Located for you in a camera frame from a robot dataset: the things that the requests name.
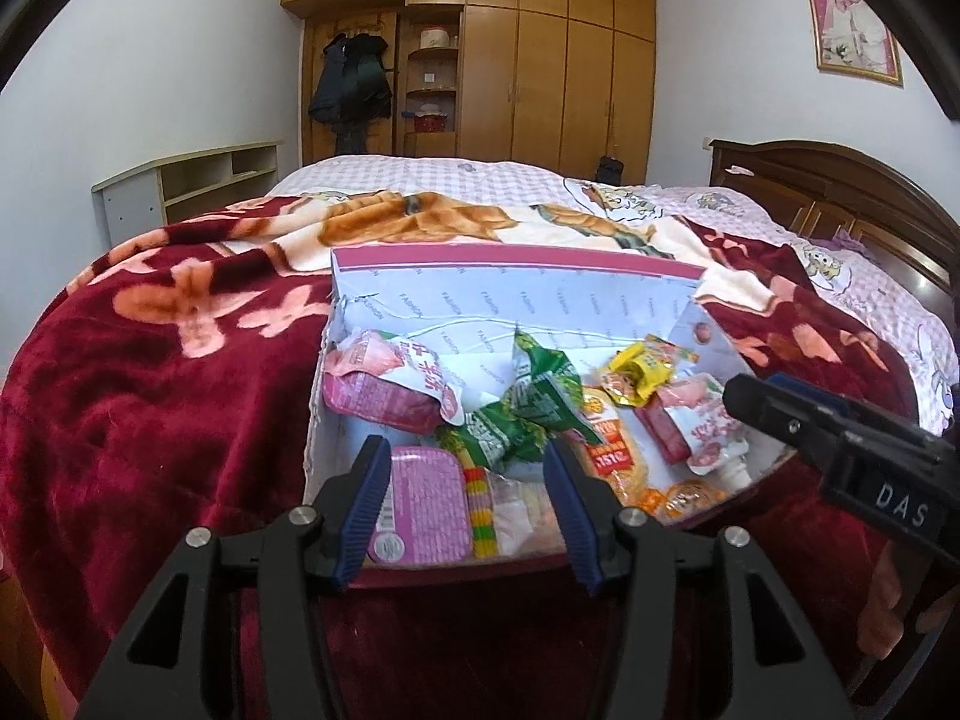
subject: wardrobe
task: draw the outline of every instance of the wardrobe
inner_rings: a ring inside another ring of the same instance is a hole
[[[395,116],[371,128],[368,150],[409,156],[514,160],[590,178],[604,155],[623,181],[646,177],[653,122],[656,0],[281,0],[305,20],[304,164],[333,155],[333,136],[305,114],[323,47],[338,31],[388,42],[384,66]],[[419,33],[447,25],[456,45],[436,57]],[[421,74],[424,60],[430,74]],[[433,88],[424,79],[443,76]],[[446,132],[414,132],[433,100]]]

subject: maroon fleece blanket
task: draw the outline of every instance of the maroon fleece blanket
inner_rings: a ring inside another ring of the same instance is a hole
[[[292,271],[270,245],[230,255],[221,242],[237,218],[175,225],[104,256],[45,312],[4,386],[0,542],[77,696],[187,529],[250,531],[301,499],[330,277]],[[760,375],[785,370],[915,415],[904,362],[819,300],[789,247],[691,227],[776,295],[763,313],[707,303]],[[757,536],[846,676],[881,544],[820,503],[816,482],[791,461],[707,529],[736,522]],[[263,717],[247,602],[245,688]],[[359,590],[325,602],[323,616],[350,716],[364,718],[580,718],[607,624],[567,569]]]

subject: hanging clothes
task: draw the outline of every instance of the hanging clothes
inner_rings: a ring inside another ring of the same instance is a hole
[[[323,49],[325,64],[308,112],[336,133],[338,156],[367,153],[368,124],[390,118],[385,50],[382,37],[366,32],[352,38],[341,32]]]

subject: barcode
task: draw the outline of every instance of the barcode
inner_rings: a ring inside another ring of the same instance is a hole
[[[397,524],[394,522],[394,482],[387,485],[387,494],[383,496],[383,506],[380,507],[380,517],[376,519],[378,533],[395,533]]]

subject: green snack package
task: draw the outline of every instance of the green snack package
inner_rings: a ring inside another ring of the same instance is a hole
[[[538,463],[546,446],[544,428],[510,413],[503,400],[468,413],[461,427],[440,426],[436,435],[440,448],[456,455],[464,467],[496,472],[509,460]]]
[[[604,440],[581,412],[584,386],[570,358],[555,349],[540,346],[520,328],[514,333],[514,372],[510,408],[554,433],[573,431],[589,445]]]

